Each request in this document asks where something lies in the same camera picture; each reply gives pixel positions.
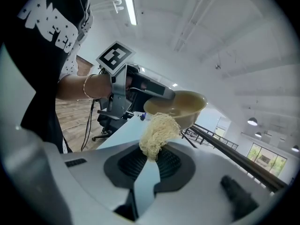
bracelet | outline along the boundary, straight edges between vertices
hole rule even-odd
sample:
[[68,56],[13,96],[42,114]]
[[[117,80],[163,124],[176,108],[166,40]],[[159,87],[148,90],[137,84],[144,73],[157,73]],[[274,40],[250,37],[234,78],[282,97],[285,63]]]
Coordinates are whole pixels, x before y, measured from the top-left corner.
[[85,96],[87,96],[87,97],[90,98],[90,99],[99,99],[99,97],[98,97],[98,98],[90,97],[90,96],[85,92],[85,84],[86,84],[86,81],[87,81],[90,77],[92,77],[93,75],[95,75],[95,74],[91,74],[91,75],[89,75],[89,76],[85,79],[84,84],[83,84],[83,92],[84,92]]

noodles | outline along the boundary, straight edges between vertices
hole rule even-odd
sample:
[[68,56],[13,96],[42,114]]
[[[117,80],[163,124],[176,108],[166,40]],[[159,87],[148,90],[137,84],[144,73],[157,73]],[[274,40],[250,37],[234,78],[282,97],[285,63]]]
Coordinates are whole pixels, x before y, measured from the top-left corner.
[[140,139],[140,148],[149,160],[156,160],[166,140],[179,137],[180,127],[173,117],[156,113]]

ceiling light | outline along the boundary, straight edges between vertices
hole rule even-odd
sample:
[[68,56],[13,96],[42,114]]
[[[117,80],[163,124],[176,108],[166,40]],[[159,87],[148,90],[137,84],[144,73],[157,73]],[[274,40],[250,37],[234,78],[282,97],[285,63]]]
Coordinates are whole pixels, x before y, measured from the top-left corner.
[[255,136],[262,137],[262,133],[261,132],[257,132],[257,133],[255,133]]
[[136,17],[135,17],[135,7],[133,4],[133,0],[125,0],[130,22],[132,25],[136,25]]
[[294,152],[299,152],[299,147],[297,145],[295,145],[295,146],[292,147],[292,150]]
[[249,118],[249,120],[247,121],[247,123],[249,123],[252,126],[257,126],[257,120],[256,120],[256,118]]

railing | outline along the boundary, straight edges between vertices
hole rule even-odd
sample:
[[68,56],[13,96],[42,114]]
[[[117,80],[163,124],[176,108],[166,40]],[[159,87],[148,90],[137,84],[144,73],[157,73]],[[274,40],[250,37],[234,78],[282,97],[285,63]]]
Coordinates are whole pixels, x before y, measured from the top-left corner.
[[195,142],[199,144],[208,144],[209,146],[212,146],[213,148],[218,149],[220,152],[224,153],[227,157],[229,157],[233,162],[235,162],[238,166],[242,167],[244,170],[246,170],[248,173],[250,173],[252,176],[254,176],[257,180],[259,180],[262,184],[264,184],[270,191],[277,192],[278,190],[286,187],[287,185],[281,181],[279,178],[274,176],[273,174],[269,173],[267,170],[260,167],[258,164],[254,163],[247,157],[241,155],[236,151],[236,148],[238,147],[237,144],[232,143],[220,136],[219,138],[216,138],[216,134],[197,125],[194,124],[192,127],[190,127],[187,130],[182,131],[181,135],[188,140],[188,142],[195,148],[195,144],[190,140],[188,132],[192,131],[193,134],[191,137],[195,138]]
[[[202,131],[206,132],[207,134],[217,138],[219,141],[221,141],[222,143],[224,143],[225,145],[231,147],[232,149],[236,150],[238,148],[238,145],[227,140],[226,138],[223,138],[221,136],[219,136],[218,134],[215,134],[212,131],[209,131],[208,129],[201,127],[198,124],[194,124],[195,126],[199,127],[199,129],[201,129]],[[209,147],[212,147],[213,149],[215,148],[212,144],[210,144],[209,142],[207,142],[204,138],[199,138],[199,135],[197,133],[195,133],[193,130],[191,130],[190,128],[187,128],[185,130],[182,131],[182,138],[184,138],[185,135],[189,140],[198,143],[200,145],[206,145]]]

yellow bowl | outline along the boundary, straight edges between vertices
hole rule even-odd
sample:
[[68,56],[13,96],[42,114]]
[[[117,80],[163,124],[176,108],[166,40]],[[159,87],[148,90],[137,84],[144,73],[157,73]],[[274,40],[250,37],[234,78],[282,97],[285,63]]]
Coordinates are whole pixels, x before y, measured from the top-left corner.
[[154,115],[156,113],[167,113],[173,116],[184,130],[191,127],[197,120],[200,111],[205,108],[207,100],[205,96],[192,91],[175,91],[173,100],[158,97],[150,98],[144,104],[146,113]]

